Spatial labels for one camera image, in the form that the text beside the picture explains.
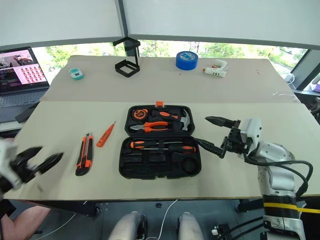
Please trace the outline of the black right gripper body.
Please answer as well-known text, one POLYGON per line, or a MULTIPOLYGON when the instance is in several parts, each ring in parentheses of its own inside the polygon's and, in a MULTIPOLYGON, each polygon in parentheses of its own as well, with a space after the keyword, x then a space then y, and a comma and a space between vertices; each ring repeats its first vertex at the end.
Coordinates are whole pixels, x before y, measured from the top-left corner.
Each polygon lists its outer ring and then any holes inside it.
POLYGON ((226 136, 221 144, 223 153, 226 152, 236 153, 236 154, 248 154, 250 147, 252 146, 252 140, 244 139, 241 136, 241 130, 238 128, 240 125, 240 120, 225 120, 223 127, 230 129, 228 136, 226 136))

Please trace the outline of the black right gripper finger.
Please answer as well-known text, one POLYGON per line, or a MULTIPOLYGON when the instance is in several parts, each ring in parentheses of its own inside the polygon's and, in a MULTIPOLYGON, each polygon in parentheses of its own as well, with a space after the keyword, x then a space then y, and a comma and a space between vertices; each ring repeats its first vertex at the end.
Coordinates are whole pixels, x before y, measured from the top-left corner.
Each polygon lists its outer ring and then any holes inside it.
POLYGON ((241 123, 240 120, 230 120, 220 116, 207 116, 204 119, 216 126, 226 127, 229 129, 238 128, 241 123))
POLYGON ((226 151, 223 148, 217 147, 212 142, 209 142, 209 141, 204 140, 204 139, 194 138, 194 140, 204 150, 206 150, 206 151, 208 151, 208 152, 210 152, 210 153, 212 153, 214 155, 217 155, 221 159, 223 159, 225 157, 226 151))

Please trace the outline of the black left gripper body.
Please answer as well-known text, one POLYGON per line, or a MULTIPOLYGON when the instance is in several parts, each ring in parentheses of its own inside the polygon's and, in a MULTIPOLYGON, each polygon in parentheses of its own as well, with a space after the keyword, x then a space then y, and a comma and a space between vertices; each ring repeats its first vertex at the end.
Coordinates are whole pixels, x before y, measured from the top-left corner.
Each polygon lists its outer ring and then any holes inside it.
POLYGON ((15 160, 10 163, 12 170, 23 183, 28 183, 36 176, 37 167, 29 164, 29 160, 15 160))

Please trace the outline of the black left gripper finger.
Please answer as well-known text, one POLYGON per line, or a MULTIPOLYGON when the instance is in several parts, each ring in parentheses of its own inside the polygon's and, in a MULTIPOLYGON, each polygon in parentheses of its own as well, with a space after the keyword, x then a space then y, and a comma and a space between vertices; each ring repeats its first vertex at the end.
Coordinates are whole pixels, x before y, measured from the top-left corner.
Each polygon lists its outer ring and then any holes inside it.
POLYGON ((41 146, 30 147, 23 152, 20 152, 16 158, 15 163, 27 163, 31 158, 38 154, 38 152, 42 149, 41 146))
POLYGON ((43 163, 38 165, 33 170, 33 174, 39 173, 39 174, 43 175, 48 170, 53 168, 61 160, 63 154, 64 154, 63 152, 59 152, 59 153, 56 153, 56 154, 49 156, 48 158, 45 159, 45 161, 43 163))

